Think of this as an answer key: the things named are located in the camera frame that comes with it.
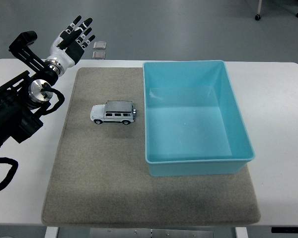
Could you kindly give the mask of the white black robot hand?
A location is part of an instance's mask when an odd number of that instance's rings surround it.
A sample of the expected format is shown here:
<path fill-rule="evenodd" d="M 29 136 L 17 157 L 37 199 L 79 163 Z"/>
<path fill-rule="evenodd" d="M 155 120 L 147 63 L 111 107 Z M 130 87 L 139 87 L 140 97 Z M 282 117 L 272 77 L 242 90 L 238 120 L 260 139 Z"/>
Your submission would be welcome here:
<path fill-rule="evenodd" d="M 55 39 L 50 47 L 50 55 L 45 62 L 55 65 L 59 71 L 66 71 L 66 69 L 76 65 L 88 45 L 95 39 L 94 35 L 90 35 L 91 23 L 92 18 L 81 22 L 79 15 Z"/>

